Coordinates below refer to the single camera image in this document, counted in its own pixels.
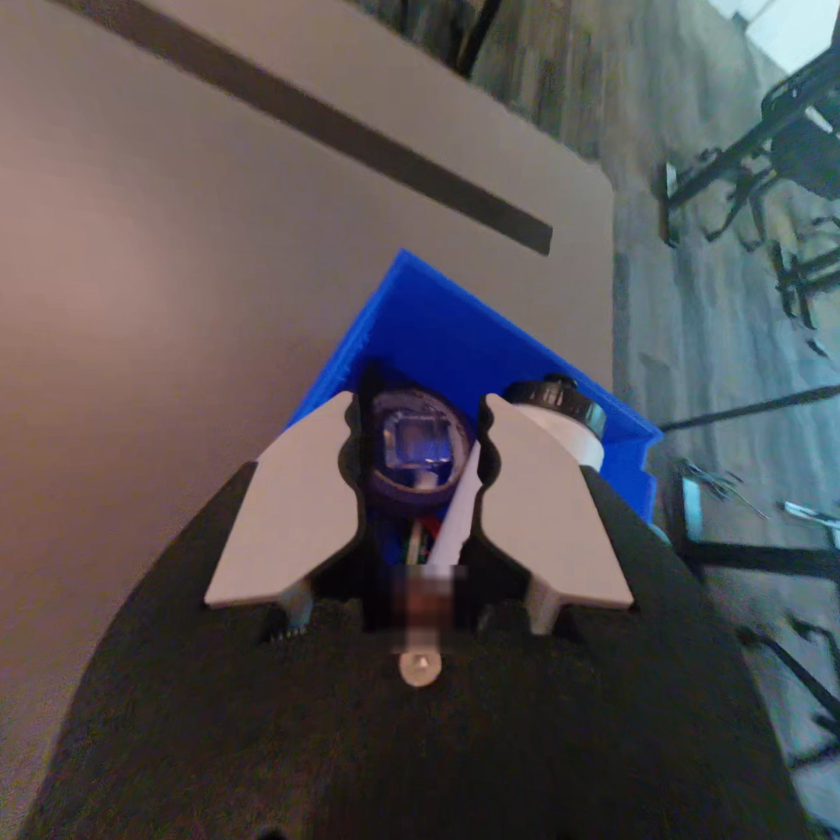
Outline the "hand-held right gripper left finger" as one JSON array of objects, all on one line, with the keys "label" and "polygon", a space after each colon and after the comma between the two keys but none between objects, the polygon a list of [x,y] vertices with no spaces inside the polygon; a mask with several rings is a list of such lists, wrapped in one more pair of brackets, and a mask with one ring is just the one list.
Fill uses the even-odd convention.
[{"label": "hand-held right gripper left finger", "polygon": [[258,457],[206,589],[207,607],[269,606],[293,633],[309,624],[319,578],[364,537],[360,439],[358,397],[341,391]]}]

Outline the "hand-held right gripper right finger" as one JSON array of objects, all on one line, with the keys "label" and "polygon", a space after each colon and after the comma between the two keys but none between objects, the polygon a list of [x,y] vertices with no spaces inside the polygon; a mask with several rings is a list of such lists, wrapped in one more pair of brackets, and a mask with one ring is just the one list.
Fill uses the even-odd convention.
[{"label": "hand-held right gripper right finger", "polygon": [[628,611],[634,595],[572,454],[497,394],[480,401],[479,443],[467,541],[477,607],[518,601],[537,636],[565,607]]}]

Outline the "blue plastic bin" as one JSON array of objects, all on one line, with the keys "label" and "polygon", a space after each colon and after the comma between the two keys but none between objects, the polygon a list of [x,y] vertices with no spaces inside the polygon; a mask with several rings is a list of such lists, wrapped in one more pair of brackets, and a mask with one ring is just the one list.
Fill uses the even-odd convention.
[{"label": "blue plastic bin", "polygon": [[291,426],[342,391],[355,392],[370,365],[388,384],[414,382],[447,398],[476,425],[480,398],[510,383],[564,373],[606,415],[605,458],[591,493],[627,579],[669,557],[648,529],[655,479],[646,469],[661,433],[571,362],[467,290],[403,251],[291,416]]}]

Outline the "white bottle with black cap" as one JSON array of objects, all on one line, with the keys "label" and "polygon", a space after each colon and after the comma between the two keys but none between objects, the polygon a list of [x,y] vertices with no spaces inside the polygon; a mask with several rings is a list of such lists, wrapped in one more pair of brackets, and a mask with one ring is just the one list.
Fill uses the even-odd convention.
[{"label": "white bottle with black cap", "polygon": [[502,397],[548,433],[577,461],[599,472],[604,460],[605,410],[563,373],[511,383]]}]

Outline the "white paper card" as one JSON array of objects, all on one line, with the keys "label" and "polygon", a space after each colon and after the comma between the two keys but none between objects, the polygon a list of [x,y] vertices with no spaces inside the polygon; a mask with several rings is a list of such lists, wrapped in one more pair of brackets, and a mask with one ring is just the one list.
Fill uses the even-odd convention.
[{"label": "white paper card", "polygon": [[483,487],[479,465],[480,443],[475,443],[428,556],[428,567],[449,568],[459,563],[471,534],[476,498]]}]

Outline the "purple tape roll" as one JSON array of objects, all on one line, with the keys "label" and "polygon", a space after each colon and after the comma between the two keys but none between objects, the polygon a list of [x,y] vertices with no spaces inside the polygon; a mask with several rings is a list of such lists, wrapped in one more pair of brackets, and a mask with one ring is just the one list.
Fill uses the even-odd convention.
[{"label": "purple tape roll", "polygon": [[[400,470],[385,467],[382,425],[386,414],[441,413],[450,422],[454,453],[451,463],[434,470]],[[468,419],[442,395],[413,385],[375,393],[364,409],[364,462],[366,489],[374,503],[408,517],[422,517],[451,501],[464,471],[475,435]]]}]

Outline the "clear plastic cube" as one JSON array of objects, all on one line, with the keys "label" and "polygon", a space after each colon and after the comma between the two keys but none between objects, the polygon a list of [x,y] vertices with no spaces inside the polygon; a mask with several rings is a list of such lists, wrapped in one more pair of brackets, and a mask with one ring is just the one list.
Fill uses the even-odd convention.
[{"label": "clear plastic cube", "polygon": [[405,410],[385,415],[382,442],[385,467],[429,471],[451,463],[450,422],[441,413]]}]

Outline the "black pole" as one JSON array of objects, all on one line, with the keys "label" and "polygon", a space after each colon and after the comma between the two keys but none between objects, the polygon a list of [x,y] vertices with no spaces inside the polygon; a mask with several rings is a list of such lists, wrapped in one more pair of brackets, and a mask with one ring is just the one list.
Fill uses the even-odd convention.
[{"label": "black pole", "polygon": [[777,412],[787,408],[809,406],[827,402],[839,397],[839,384],[825,385],[805,392],[776,397],[772,400],[746,406],[729,408],[725,411],[708,413],[678,421],[671,421],[658,426],[662,434],[686,431],[698,427],[708,427],[721,422],[733,421],[744,417],[758,416]]}]

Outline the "black tripod stand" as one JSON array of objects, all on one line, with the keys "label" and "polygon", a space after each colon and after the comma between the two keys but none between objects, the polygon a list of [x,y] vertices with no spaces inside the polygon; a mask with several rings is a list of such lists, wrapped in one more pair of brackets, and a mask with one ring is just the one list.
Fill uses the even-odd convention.
[{"label": "black tripod stand", "polygon": [[714,182],[731,185],[728,214],[721,226],[705,233],[713,243],[749,207],[758,239],[744,245],[753,251],[764,244],[766,227],[762,196],[776,183],[791,182],[828,202],[837,202],[838,174],[838,35],[818,57],[775,85],[761,102],[761,120],[727,149],[712,147],[695,164],[678,171],[664,168],[660,229],[670,246],[679,243],[676,212]]},{"label": "black tripod stand", "polygon": [[836,216],[816,217],[807,232],[806,241],[821,235],[832,238],[835,245],[820,255],[800,260],[797,253],[773,242],[770,255],[784,314],[815,332],[812,300],[819,294],[837,289],[839,284],[839,219]]}]

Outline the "black table leg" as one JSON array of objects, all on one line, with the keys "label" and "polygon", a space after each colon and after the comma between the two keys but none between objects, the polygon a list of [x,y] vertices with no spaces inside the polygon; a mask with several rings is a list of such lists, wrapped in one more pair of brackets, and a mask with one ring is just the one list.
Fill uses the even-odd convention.
[{"label": "black table leg", "polygon": [[451,67],[461,78],[470,79],[482,46],[500,12],[503,1],[482,2],[477,17],[469,30],[456,28],[460,35]]}]

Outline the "black metal frame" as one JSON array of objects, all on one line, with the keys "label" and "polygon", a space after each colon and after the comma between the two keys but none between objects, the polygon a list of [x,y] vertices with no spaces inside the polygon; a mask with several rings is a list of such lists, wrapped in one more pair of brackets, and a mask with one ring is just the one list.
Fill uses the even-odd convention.
[{"label": "black metal frame", "polygon": [[735,497],[752,512],[764,517],[737,489],[741,479],[731,472],[713,474],[686,458],[679,462],[682,503],[682,524],[675,537],[675,551],[689,571],[700,581],[706,568],[739,572],[776,574],[839,584],[839,521],[838,517],[814,511],[791,501],[781,503],[780,510],[798,522],[819,526],[827,533],[829,548],[792,548],[711,542],[702,539],[703,519],[701,489],[707,489],[724,501]]}]

